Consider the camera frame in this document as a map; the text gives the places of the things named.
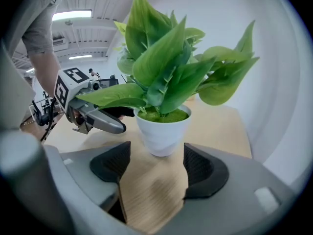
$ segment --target white flower pot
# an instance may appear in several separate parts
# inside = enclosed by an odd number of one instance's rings
[[[175,123],[150,122],[138,117],[139,110],[134,110],[143,143],[151,154],[158,157],[169,156],[183,138],[190,123],[191,110],[184,105],[181,105],[179,109],[185,111],[189,118]]]

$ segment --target ceiling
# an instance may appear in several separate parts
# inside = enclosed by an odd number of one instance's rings
[[[64,21],[52,23],[53,40],[65,39],[55,54],[59,62],[70,62],[69,57],[91,54],[94,60],[104,60],[117,29],[114,21],[122,22],[133,0],[62,0],[56,13],[69,10],[90,9],[91,18],[72,19],[72,25]],[[20,71],[32,68],[24,44],[20,41],[13,55],[13,62]]]

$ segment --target white ceiling beam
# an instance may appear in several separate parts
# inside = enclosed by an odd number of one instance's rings
[[[66,25],[69,19],[57,20],[52,23],[52,31],[64,31],[72,30],[71,25]],[[105,29],[105,30],[117,30],[114,21],[108,19],[99,18],[72,18],[73,27],[75,29]]]
[[[60,63],[61,68],[65,69],[65,68],[71,68],[71,67],[76,67],[79,66],[80,63],[84,63],[84,62],[106,62],[108,60],[107,57],[95,57],[95,58],[90,58],[90,59],[81,59],[81,60],[67,60],[67,61],[63,61]]]
[[[109,43],[108,42],[82,42],[79,43],[80,49],[84,51],[93,51],[95,49],[101,49],[103,51],[106,51],[109,48]],[[71,55],[74,53],[80,53],[81,51],[79,50],[79,47],[76,43],[70,43],[68,44],[68,49],[64,50],[59,50],[55,51],[54,53],[56,54],[57,57],[60,56],[66,56],[66,55]]]
[[[21,58],[17,58],[17,57],[12,57],[13,59],[16,59],[16,60],[19,60],[19,61],[23,61],[25,63],[29,63],[31,65],[31,63],[28,61],[28,60],[24,60],[24,59],[21,59]]]
[[[32,68],[33,68],[32,66],[23,66],[23,67],[17,68],[17,70],[20,72],[26,72]]]
[[[29,64],[21,64],[18,66],[15,66],[17,69],[21,69],[21,70],[29,70],[30,68],[33,68],[32,65]]]

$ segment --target white wall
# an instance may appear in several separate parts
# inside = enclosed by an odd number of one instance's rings
[[[79,68],[83,73],[88,75],[89,77],[92,77],[89,74],[89,69],[92,68],[95,72],[98,72],[101,79],[104,78],[110,78],[111,75],[114,74],[112,69],[109,69],[108,62],[107,61],[92,61],[92,62],[68,62],[66,65],[61,66],[62,69],[66,68]],[[116,77],[118,81],[124,82],[121,76]],[[34,101],[37,102],[39,100],[42,100],[43,97],[43,88],[41,87],[40,83],[38,82],[37,78],[34,77],[33,80],[33,90],[35,91],[36,95],[34,97]]]
[[[94,72],[99,73],[100,77],[102,79],[104,78],[109,78],[110,75],[110,71],[109,71],[109,67],[108,67],[108,62],[107,61],[83,61],[83,62],[67,62],[66,65],[62,65],[61,64],[61,68],[62,69],[68,69],[68,68],[74,68],[77,67],[79,68],[83,73],[85,73],[86,75],[90,76],[89,74],[89,69],[93,69]]]
[[[216,45],[234,48],[245,27],[256,20],[253,49],[261,59],[226,105],[238,109],[254,159],[266,161],[266,166],[285,183],[294,181],[312,155],[309,124],[313,102],[308,93],[312,91],[309,81],[313,74],[311,50],[308,43],[303,45],[304,36],[299,40],[302,29],[298,26],[294,30],[298,21],[290,19],[286,5],[281,0],[148,1],[163,13],[174,9],[178,20],[187,15],[187,27],[206,32],[196,54]],[[115,37],[114,47],[121,42],[122,38]],[[110,69],[118,73],[117,52],[109,50],[108,55]]]
[[[299,191],[307,180],[295,182],[308,175],[307,168],[313,159],[313,48],[310,34],[299,15],[287,0],[280,0],[294,29],[300,62],[300,86],[297,103],[288,129],[275,151],[264,165],[279,176],[286,184],[295,185]]]

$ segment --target green moss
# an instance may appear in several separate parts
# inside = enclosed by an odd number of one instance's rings
[[[156,123],[174,123],[183,121],[188,118],[188,114],[180,109],[176,109],[164,117],[160,117],[159,113],[154,107],[146,108],[147,113],[139,112],[138,116],[144,120]]]

